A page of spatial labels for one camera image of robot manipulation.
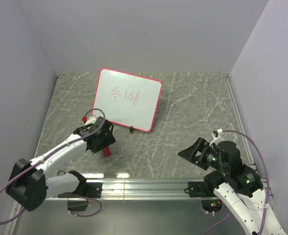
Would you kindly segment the red whiteboard eraser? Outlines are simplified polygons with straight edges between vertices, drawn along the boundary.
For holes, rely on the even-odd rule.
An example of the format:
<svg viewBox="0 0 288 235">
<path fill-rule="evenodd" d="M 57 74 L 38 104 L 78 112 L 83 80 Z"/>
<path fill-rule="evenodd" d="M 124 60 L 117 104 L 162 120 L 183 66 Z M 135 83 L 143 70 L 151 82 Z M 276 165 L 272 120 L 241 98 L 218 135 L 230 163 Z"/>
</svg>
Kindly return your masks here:
<svg viewBox="0 0 288 235">
<path fill-rule="evenodd" d="M 102 151 L 103 151 L 103 156 L 104 157 L 108 157 L 108 156 L 111 155 L 111 151 L 109 150 L 108 147 L 104 148 Z"/>
</svg>

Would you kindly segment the pink framed whiteboard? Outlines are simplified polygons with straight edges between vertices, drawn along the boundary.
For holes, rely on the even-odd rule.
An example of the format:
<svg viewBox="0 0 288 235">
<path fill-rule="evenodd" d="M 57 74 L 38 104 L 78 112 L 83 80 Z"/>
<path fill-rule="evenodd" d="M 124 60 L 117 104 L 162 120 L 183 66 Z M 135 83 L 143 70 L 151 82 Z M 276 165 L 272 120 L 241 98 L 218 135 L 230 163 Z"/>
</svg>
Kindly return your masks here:
<svg viewBox="0 0 288 235">
<path fill-rule="evenodd" d="M 114 124 L 150 132 L 163 83 L 160 80 L 103 68 L 99 73 L 93 115 L 101 109 Z"/>
</svg>

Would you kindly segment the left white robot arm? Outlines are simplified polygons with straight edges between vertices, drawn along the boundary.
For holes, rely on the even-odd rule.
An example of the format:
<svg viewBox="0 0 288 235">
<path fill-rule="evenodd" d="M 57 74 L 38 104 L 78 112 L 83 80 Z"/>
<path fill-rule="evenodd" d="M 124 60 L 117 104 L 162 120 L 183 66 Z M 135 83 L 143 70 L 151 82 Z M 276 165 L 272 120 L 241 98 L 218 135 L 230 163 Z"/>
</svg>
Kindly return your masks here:
<svg viewBox="0 0 288 235">
<path fill-rule="evenodd" d="M 45 199 L 63 193 L 75 197 L 87 196 L 87 179 L 75 170 L 53 176 L 59 167 L 74 157 L 91 151 L 109 155 L 108 147 L 115 143 L 113 124 L 102 117 L 90 117 L 76 128 L 66 140 L 47 153 L 29 161 L 18 160 L 9 177 L 5 192 L 27 211 L 38 208 Z"/>
</svg>

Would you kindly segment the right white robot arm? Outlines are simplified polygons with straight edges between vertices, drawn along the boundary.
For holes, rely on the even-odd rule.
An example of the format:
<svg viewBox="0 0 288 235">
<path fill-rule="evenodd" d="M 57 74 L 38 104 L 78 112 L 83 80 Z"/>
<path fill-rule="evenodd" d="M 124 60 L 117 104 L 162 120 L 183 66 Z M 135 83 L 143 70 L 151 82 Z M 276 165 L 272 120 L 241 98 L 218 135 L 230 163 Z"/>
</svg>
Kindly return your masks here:
<svg viewBox="0 0 288 235">
<path fill-rule="evenodd" d="M 247 235 L 285 234 L 268 204 L 269 193 L 259 174 L 242 162 L 240 150 L 234 142 L 207 142 L 198 138 L 178 156 L 203 170 L 214 169 L 203 178 L 201 186 L 188 183 L 190 197 L 216 196 Z"/>
</svg>

